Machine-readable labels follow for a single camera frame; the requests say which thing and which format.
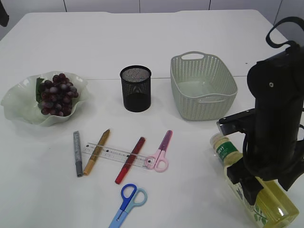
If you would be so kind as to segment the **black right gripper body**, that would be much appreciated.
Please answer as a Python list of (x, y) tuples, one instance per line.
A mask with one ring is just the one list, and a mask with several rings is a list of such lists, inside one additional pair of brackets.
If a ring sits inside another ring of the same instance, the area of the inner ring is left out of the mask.
[(243, 155), (244, 158), (239, 159), (236, 163), (228, 167), (228, 178), (233, 184), (239, 182), (243, 177), (259, 177), (264, 181), (278, 180), (278, 178), (289, 173), (296, 164), (304, 163), (304, 143), (297, 142), (294, 148), (294, 158), (284, 167), (279, 164), (267, 163), (262, 166), (262, 163), (258, 161), (257, 164), (253, 164), (247, 154), (252, 149), (251, 144), (248, 142), (243, 143)]

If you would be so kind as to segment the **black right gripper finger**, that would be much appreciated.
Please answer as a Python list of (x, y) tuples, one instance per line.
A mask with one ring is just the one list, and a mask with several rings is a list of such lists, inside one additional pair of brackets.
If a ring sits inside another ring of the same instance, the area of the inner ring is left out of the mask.
[(304, 164), (298, 163), (294, 168), (287, 174), (283, 174), (278, 178), (278, 183), (281, 187), (288, 191), (294, 182), (304, 173)]
[(262, 184), (254, 176), (243, 177), (239, 180), (245, 199), (249, 204), (255, 204), (257, 195), (263, 189)]

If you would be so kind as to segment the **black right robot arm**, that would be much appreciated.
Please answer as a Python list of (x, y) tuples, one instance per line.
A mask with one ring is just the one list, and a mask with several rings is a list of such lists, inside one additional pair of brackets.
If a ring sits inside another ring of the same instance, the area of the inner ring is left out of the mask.
[(223, 135), (245, 134), (243, 157), (228, 169), (254, 204), (263, 181), (277, 180), (284, 190), (304, 172), (304, 142), (297, 139), (304, 105), (304, 49), (299, 45), (257, 62), (247, 75), (255, 108), (217, 123)]

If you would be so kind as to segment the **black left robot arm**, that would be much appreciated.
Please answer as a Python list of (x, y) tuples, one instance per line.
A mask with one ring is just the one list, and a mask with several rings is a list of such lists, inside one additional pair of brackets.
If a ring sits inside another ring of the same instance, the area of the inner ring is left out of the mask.
[(3, 27), (7, 27), (8, 22), (9, 22), (9, 15), (4, 9), (2, 2), (0, 1), (0, 25)]

